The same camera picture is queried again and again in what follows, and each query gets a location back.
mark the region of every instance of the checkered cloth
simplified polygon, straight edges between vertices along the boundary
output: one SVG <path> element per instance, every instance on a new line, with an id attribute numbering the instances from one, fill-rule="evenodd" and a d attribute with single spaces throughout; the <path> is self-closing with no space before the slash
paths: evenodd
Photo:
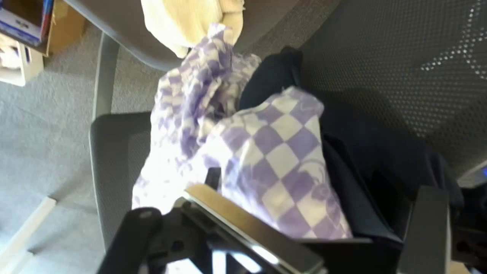
<path id="1" fill-rule="evenodd" d="M 321 150 L 323 104 L 288 88 L 221 120 L 195 161 L 222 168 L 221 193 L 291 237 L 350 237 Z"/>
<path id="2" fill-rule="evenodd" d="M 297 88 L 236 112 L 257 56 L 233 54 L 222 25 L 161 77 L 151 153 L 132 206 L 170 211 L 183 190 L 222 168 L 219 191 L 291 237 L 344 238 L 350 229 L 321 152 L 323 104 Z"/>

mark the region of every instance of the floor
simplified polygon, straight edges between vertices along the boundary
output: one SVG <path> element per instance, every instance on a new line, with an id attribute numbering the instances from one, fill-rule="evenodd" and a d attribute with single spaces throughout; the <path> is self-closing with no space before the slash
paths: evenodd
<path id="1" fill-rule="evenodd" d="M 27 243 L 24 274 L 94 272 L 102 258 L 88 158 L 99 39 L 90 27 L 27 86 L 0 83 L 0 248 L 44 196 L 58 200 Z M 120 50 L 114 111 L 151 109 L 160 74 Z"/>

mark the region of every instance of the black mesh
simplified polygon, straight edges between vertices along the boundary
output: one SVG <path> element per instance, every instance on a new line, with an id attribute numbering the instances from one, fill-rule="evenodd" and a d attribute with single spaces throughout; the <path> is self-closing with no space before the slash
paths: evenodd
<path id="1" fill-rule="evenodd" d="M 306 85 L 425 138 L 457 176 L 487 158 L 485 0 L 344 0 L 303 51 Z"/>

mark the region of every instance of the white fabric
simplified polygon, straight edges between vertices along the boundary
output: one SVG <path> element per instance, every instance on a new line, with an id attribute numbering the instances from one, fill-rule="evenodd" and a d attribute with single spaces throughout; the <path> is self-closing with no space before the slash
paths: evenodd
<path id="1" fill-rule="evenodd" d="M 14 50 L 14 45 L 15 42 L 11 37 L 6 37 L 0 33 L 0 66 L 11 69 L 21 66 L 21 59 Z"/>
<path id="2" fill-rule="evenodd" d="M 142 0 L 148 30 L 178 57 L 184 57 L 221 22 L 231 28 L 225 36 L 234 44 L 243 27 L 243 0 Z"/>

